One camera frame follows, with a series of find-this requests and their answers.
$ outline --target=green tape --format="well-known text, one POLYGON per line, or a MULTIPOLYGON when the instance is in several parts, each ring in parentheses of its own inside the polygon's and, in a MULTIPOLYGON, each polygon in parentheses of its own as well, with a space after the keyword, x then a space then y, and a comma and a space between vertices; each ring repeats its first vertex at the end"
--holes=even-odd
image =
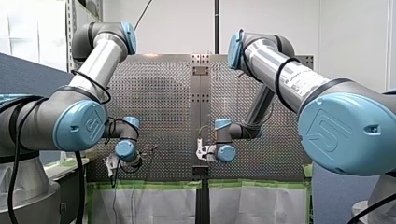
POLYGON ((306 178, 312 178, 313 169, 312 164, 303 165, 304 175, 306 178))
MULTIPOLYGON (((92 190, 113 189, 108 182, 89 183, 92 190)), ((117 189, 200 189, 201 181, 151 182, 144 180, 121 180, 117 189)))
POLYGON ((272 188, 272 189, 307 189, 310 186, 309 181, 305 182, 280 182, 268 180, 209 180, 210 188, 240 188, 243 186, 272 188))

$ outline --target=perforated metal panel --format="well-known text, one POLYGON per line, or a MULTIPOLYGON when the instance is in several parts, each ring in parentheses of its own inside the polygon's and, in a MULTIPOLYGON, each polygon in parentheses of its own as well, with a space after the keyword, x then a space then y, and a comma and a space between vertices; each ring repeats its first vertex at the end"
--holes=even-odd
MULTIPOLYGON (((313 66, 312 56, 300 56, 300 61, 313 66)), ((211 60, 210 135, 219 118, 242 121, 260 87, 253 78, 227 67, 225 56, 211 60)), ((289 112, 277 98, 272 117, 263 126, 263 135, 254 140, 234 140, 237 157, 230 164, 210 163, 210 178, 252 178, 300 180, 302 165, 310 162, 300 144, 297 116, 289 112)))
MULTIPOLYGON (((135 116, 140 119, 138 149, 150 151, 136 179, 191 179, 191 119, 190 119, 190 55, 129 57, 119 64, 110 82, 113 100, 108 114, 114 118, 135 116)), ((108 180, 101 160, 114 152, 119 140, 97 147, 98 159, 89 166, 91 181, 108 180)), ((120 178, 132 178, 119 172, 120 178)))
MULTIPOLYGON (((192 63, 192 55, 137 55, 118 66, 109 85, 113 100, 107 106, 108 114, 117 119, 140 119, 139 150, 148 152, 158 146, 134 178, 191 180, 192 166, 203 164, 195 156, 199 127, 209 125, 207 132, 213 139, 215 119, 241 121, 245 117, 260 84, 247 76, 238 78, 240 72, 227 67, 225 55, 207 58, 210 63, 205 61, 205 66, 210 67, 210 73, 202 76, 193 74, 197 62, 192 63)), ((313 66, 311 56, 299 59, 313 66)), ((114 152, 118 141, 97 146, 97 159, 88 169, 89 181, 108 180, 103 159, 114 152)), ((210 162, 210 178, 302 180, 302 165, 310 162, 300 145, 296 116, 277 99, 262 138, 236 140, 234 145, 236 160, 229 164, 210 162)), ((124 172, 119 175, 133 178, 124 172)))

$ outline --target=white wall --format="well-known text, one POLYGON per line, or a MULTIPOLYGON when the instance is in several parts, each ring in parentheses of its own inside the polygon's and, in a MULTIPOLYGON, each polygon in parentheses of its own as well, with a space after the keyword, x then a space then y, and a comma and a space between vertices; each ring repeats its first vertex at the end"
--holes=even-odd
MULTIPOLYGON (((135 25, 146 0, 104 0, 104 21, 135 25)), ((220 53, 231 36, 248 32, 283 35, 297 54, 318 56, 318 0, 220 1, 220 53)), ((214 51, 214 1, 153 1, 137 31, 139 53, 214 51)))
POLYGON ((220 53, 227 53, 231 36, 242 28, 251 33, 283 35, 297 54, 318 58, 318 0, 220 2, 220 53))
POLYGON ((390 0, 321 0, 319 72, 387 88, 390 0))
MULTIPOLYGON (((133 26, 146 0, 104 0, 104 21, 133 26)), ((138 53, 208 53, 213 47, 213 1, 152 1, 136 30, 138 53)))

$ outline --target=blue joint cap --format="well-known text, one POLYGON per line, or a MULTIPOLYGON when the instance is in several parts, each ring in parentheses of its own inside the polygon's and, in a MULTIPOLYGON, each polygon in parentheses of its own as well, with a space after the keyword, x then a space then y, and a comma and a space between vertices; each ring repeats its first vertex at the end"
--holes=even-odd
POLYGON ((24 96, 30 96, 31 94, 0 94, 0 104, 7 101, 11 101, 24 96))
POLYGON ((136 159, 136 150, 134 144, 129 140, 121 140, 116 145, 117 156, 126 162, 132 162, 136 159))
POLYGON ((216 119, 215 130, 225 128, 231 124, 232 124, 232 122, 230 119, 216 119))
POLYGON ((136 36, 134 35, 134 27, 127 21, 122 21, 121 24, 128 44, 128 54, 134 55, 136 54, 136 36))
POLYGON ((241 41, 243 40, 244 33, 241 35, 238 33, 234 34, 231 38, 230 45, 228 47, 228 66, 231 69, 241 69, 241 54, 242 54, 242 45, 241 41))
POLYGON ((217 159, 222 162, 231 162, 236 157, 236 149, 230 145, 222 146, 218 149, 217 159))
POLYGON ((396 168, 396 116, 353 93, 323 95, 299 117, 299 135, 313 161, 342 175, 381 175, 396 168))
POLYGON ((106 112, 94 101, 78 101, 62 113, 53 129, 53 142, 62 151, 96 145, 105 131, 106 112))
POLYGON ((140 129, 140 120, 135 117, 124 117, 123 120, 133 125, 137 129, 140 129))

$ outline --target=wire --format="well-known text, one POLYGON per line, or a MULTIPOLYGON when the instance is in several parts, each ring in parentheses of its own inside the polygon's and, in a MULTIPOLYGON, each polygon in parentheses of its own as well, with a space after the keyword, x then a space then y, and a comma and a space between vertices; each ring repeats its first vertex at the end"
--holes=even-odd
POLYGON ((286 65, 288 63, 292 63, 292 62, 299 63, 300 61, 296 58, 288 58, 285 62, 283 62, 279 66, 279 68, 277 69, 276 74, 275 74, 275 92, 276 92, 277 98, 279 99, 280 103, 282 103, 282 105, 285 106, 290 111, 294 111, 294 110, 290 107, 290 105, 283 98, 283 96, 280 92, 279 82, 280 82, 280 75, 282 74, 282 70, 286 67, 286 65))
POLYGON ((108 128, 108 138, 105 140, 105 146, 110 142, 111 136, 116 132, 116 126, 117 126, 116 120, 112 117, 108 117, 108 121, 106 123, 109 123, 109 124, 107 127, 108 128))
POLYGON ((119 162, 118 162, 118 166, 121 168, 121 170, 122 170, 125 174, 134 174, 134 173, 138 172, 139 169, 140 169, 140 167, 142 166, 142 164, 143 164, 143 162, 142 162, 142 159, 140 158, 138 164, 134 167, 134 169, 133 169, 132 171, 127 171, 127 170, 125 170, 125 168, 121 165, 120 159, 119 159, 119 162))
POLYGON ((117 179, 116 179, 116 184, 115 184, 115 186, 114 186, 114 199, 113 199, 113 212, 114 212, 114 216, 116 217, 116 224, 117 224, 118 221, 119 221, 119 218, 118 218, 118 216, 117 216, 117 211, 116 211, 116 208, 115 208, 116 199, 117 199, 117 186, 118 186, 118 184, 117 184, 117 179))
POLYGON ((203 125, 201 128, 199 128, 199 131, 198 131, 198 136, 199 137, 201 137, 201 131, 202 131, 203 128, 209 128, 209 125, 206 124, 206 125, 203 125))
POLYGON ((78 166, 78 213, 76 218, 77 224, 82 224, 82 219, 84 218, 84 205, 85 205, 85 186, 84 186, 84 166, 82 165, 82 158, 79 151, 75 152, 77 166, 78 166))
POLYGON ((139 25, 140 21, 142 20, 143 16, 145 15, 146 11, 148 10, 149 5, 151 4, 151 2, 152 2, 152 0, 148 1, 148 4, 146 5, 145 10, 143 10, 142 15, 140 15, 139 20, 137 20, 136 26, 134 27, 134 31, 137 29, 137 26, 139 25))
POLYGON ((40 105, 42 102, 46 101, 47 98, 42 98, 38 101, 35 102, 35 104, 32 106, 32 108, 29 109, 29 111, 24 115, 22 118, 20 124, 18 125, 18 130, 17 130, 17 141, 15 142, 15 160, 14 160, 14 167, 12 169, 12 175, 11 179, 9 182, 9 187, 8 187, 8 196, 7 196, 7 206, 8 206, 8 215, 9 218, 11 219, 12 224, 18 224, 17 217, 15 216, 15 211, 14 211, 14 204, 13 204, 13 196, 14 196, 14 189, 15 189, 15 182, 17 180, 17 174, 18 174, 18 169, 20 167, 20 153, 21 153, 21 131, 23 128, 24 122, 27 120, 28 116, 35 110, 35 108, 40 105))
POLYGON ((99 87, 99 89, 101 89, 107 95, 107 99, 105 101, 101 102, 100 103, 101 105, 105 105, 105 104, 107 104, 108 102, 111 101, 111 95, 108 92, 109 87, 106 87, 106 88, 103 87, 101 84, 99 84, 98 82, 96 82, 95 80, 90 78, 89 76, 87 76, 87 75, 85 75, 85 74, 83 74, 83 73, 81 73, 81 72, 79 72, 77 70, 72 70, 72 74, 75 75, 75 76, 79 75, 81 77, 84 77, 85 79, 89 80, 92 84, 94 84, 95 86, 99 87))
POLYGON ((381 206, 383 206, 383 205, 385 205, 387 203, 393 202, 395 200, 396 200, 396 193, 394 193, 394 194, 388 196, 387 198, 385 198, 385 199, 383 199, 383 200, 381 200, 381 201, 369 206, 368 208, 364 209, 363 211, 358 213, 356 216, 354 216, 352 219, 350 219, 347 224, 357 224, 357 223, 359 223, 359 220, 362 217, 364 217, 367 214, 373 212, 375 209, 377 209, 377 208, 379 208, 379 207, 381 207, 381 206))
POLYGON ((132 189, 132 194, 131 194, 131 218, 132 218, 132 224, 134 224, 134 186, 132 189))
POLYGON ((239 42, 241 43, 242 58, 243 58, 243 60, 244 60, 244 64, 245 64, 245 67, 246 67, 246 69, 247 69, 248 74, 244 71, 244 73, 240 74, 238 77, 241 77, 243 74, 247 74, 248 76, 253 77, 254 79, 256 79, 256 81, 262 83, 262 81, 258 80, 258 79, 253 75, 253 72, 251 71, 250 67, 248 66, 248 59, 247 59, 247 56, 246 56, 246 54, 245 54, 245 46, 244 46, 244 40, 243 40, 243 33, 244 33, 244 30, 243 30, 243 29, 240 29, 240 30, 239 30, 239 42))
POLYGON ((116 224, 119 221, 118 216, 117 216, 117 211, 116 211, 116 208, 115 208, 116 198, 117 198, 117 186, 118 186, 117 180, 118 180, 118 177, 119 177, 119 165, 117 164, 116 173, 114 175, 114 182, 113 182, 112 176, 110 177, 111 188, 114 189, 113 212, 114 212, 114 216, 116 217, 116 224))

